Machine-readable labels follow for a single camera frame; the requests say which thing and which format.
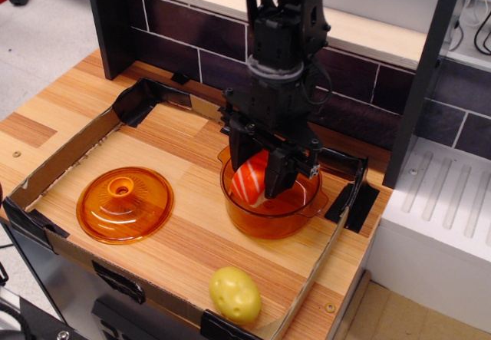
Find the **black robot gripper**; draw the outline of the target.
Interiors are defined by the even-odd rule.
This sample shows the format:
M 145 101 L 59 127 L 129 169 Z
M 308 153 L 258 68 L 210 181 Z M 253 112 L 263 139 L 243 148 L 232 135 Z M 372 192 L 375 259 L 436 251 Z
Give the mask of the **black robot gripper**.
M 262 149 L 269 153 L 265 169 L 265 198 L 275 199 L 293 187 L 298 175 L 316 175 L 322 143 L 307 117 L 318 104 L 316 74 L 293 81 L 251 78 L 247 91 L 223 91 L 219 109 L 229 136 L 232 169 L 236 172 Z

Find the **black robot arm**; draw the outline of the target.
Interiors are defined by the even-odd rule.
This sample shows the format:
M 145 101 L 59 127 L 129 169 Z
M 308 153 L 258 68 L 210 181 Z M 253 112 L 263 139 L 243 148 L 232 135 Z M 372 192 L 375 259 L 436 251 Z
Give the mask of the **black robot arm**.
M 267 199 L 293 187 L 298 175 L 318 175 L 323 147 L 308 125 L 315 106 L 317 77 L 329 75 L 316 54 L 327 46 L 331 27 L 323 0 L 246 0 L 253 49 L 246 64 L 246 91 L 227 88 L 221 108 L 229 131 L 232 167 L 238 170 L 261 150 Z

